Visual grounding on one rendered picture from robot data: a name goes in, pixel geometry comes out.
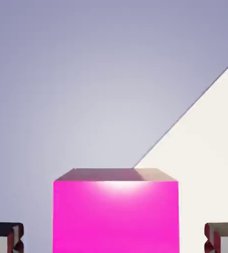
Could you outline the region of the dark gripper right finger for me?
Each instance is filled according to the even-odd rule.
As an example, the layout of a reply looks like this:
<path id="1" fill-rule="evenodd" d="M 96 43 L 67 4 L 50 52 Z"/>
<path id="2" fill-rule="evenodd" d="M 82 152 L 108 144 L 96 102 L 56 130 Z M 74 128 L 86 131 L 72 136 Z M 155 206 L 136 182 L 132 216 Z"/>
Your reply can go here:
<path id="1" fill-rule="evenodd" d="M 228 253 L 228 222 L 206 223 L 204 253 Z"/>

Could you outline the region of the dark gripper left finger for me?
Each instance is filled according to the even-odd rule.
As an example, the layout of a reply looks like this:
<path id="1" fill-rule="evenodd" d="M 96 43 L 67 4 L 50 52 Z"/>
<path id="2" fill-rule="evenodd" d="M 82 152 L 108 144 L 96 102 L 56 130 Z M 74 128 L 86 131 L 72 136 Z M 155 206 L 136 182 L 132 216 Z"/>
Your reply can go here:
<path id="1" fill-rule="evenodd" d="M 22 223 L 0 222 L 0 253 L 24 253 L 23 235 Z"/>

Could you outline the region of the small magenta cube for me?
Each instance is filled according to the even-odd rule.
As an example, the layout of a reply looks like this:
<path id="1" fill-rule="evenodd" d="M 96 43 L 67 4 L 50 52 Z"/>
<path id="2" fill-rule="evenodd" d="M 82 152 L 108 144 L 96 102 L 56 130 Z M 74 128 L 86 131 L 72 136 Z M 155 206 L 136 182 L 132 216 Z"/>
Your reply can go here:
<path id="1" fill-rule="evenodd" d="M 53 183 L 52 253 L 180 253 L 179 183 L 159 169 L 72 169 Z"/>

